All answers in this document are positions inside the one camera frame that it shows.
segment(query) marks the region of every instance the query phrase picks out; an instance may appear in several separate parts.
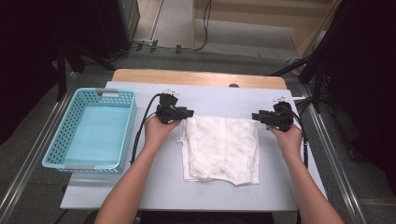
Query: light blue plastic basket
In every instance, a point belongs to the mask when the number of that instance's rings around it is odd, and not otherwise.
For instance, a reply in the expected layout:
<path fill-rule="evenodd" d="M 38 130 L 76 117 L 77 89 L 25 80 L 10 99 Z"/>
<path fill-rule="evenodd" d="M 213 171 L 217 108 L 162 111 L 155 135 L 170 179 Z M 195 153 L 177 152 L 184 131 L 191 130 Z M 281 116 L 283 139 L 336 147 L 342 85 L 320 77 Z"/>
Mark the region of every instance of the light blue plastic basket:
<path fill-rule="evenodd" d="M 133 91 L 78 89 L 43 166 L 62 172 L 122 172 L 135 113 Z"/>

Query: towel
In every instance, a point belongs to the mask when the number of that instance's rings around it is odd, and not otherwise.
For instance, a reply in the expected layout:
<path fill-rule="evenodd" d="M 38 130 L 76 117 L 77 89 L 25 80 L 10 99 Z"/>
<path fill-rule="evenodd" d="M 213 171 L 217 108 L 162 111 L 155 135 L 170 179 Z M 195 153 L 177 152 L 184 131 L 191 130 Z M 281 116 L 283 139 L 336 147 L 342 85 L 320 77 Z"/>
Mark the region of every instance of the towel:
<path fill-rule="evenodd" d="M 251 119 L 194 116 L 184 121 L 185 181 L 259 183 L 259 136 Z"/>

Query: hand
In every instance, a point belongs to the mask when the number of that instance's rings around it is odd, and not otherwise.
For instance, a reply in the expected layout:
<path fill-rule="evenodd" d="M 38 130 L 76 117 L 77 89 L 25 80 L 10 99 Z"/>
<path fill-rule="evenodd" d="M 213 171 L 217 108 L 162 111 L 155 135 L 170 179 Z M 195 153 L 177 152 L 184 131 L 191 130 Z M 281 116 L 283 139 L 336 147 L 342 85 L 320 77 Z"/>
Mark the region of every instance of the hand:
<path fill-rule="evenodd" d="M 169 124 L 162 124 L 157 116 L 149 118 L 145 123 L 145 146 L 159 150 L 166 138 L 168 138 L 169 133 L 172 132 L 180 122 L 181 120 L 176 120 Z"/>
<path fill-rule="evenodd" d="M 285 160 L 291 158 L 301 159 L 300 149 L 303 133 L 297 126 L 295 126 L 295 124 L 291 124 L 290 129 L 285 133 L 275 126 L 268 125 L 268 129 L 276 137 L 279 148 L 282 151 L 282 156 Z"/>

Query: forearm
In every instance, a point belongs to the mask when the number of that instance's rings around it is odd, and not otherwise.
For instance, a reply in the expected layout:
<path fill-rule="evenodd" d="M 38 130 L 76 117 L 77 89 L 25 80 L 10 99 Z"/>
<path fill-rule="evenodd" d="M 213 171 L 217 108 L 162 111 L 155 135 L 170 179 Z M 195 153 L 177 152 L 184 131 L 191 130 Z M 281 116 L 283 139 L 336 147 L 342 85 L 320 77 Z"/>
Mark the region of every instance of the forearm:
<path fill-rule="evenodd" d="M 133 223 L 156 148 L 143 147 L 132 166 L 107 195 L 95 223 Z"/>
<path fill-rule="evenodd" d="M 324 197 L 300 158 L 285 158 L 300 214 L 307 223 L 344 223 Z"/>

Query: table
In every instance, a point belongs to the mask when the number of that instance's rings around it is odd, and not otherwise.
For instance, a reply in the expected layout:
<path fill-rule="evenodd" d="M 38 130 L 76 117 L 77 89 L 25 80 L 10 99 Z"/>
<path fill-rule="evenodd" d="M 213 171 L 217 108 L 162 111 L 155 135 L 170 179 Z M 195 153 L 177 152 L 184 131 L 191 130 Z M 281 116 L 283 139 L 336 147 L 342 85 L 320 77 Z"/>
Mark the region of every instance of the table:
<path fill-rule="evenodd" d="M 230 84 L 237 84 L 241 88 L 228 88 Z M 263 106 L 257 104 L 260 100 L 271 102 L 268 105 L 271 107 L 273 98 L 280 95 L 291 96 L 281 77 L 162 70 L 118 70 L 115 72 L 112 82 L 108 82 L 106 87 L 133 89 L 136 92 L 137 113 L 133 133 L 143 117 L 148 100 L 157 93 L 156 91 L 167 87 L 176 88 L 180 92 L 179 104 L 183 104 L 187 108 L 193 107 L 196 109 L 196 113 L 238 118 L 247 118 L 251 112 L 258 111 Z M 213 96 L 216 96 L 214 97 L 216 100 L 210 101 L 210 97 Z M 239 103 L 241 100 L 245 103 L 243 106 L 231 104 L 231 102 Z M 140 204 L 141 210 L 273 212 L 297 209 L 286 164 L 277 149 L 276 139 L 265 130 L 264 125 L 258 125 L 261 145 L 261 183 L 242 187 L 234 187 L 224 181 L 184 182 L 181 145 L 173 141 L 180 137 L 181 128 L 178 128 L 179 130 L 176 128 L 170 134 L 151 168 Z M 142 147 L 143 142 L 144 136 L 141 136 L 138 148 Z M 309 171 L 325 194 L 311 153 L 309 153 L 309 162 Z M 70 209 L 99 208 L 119 179 L 120 174 L 73 174 L 61 207 Z"/>

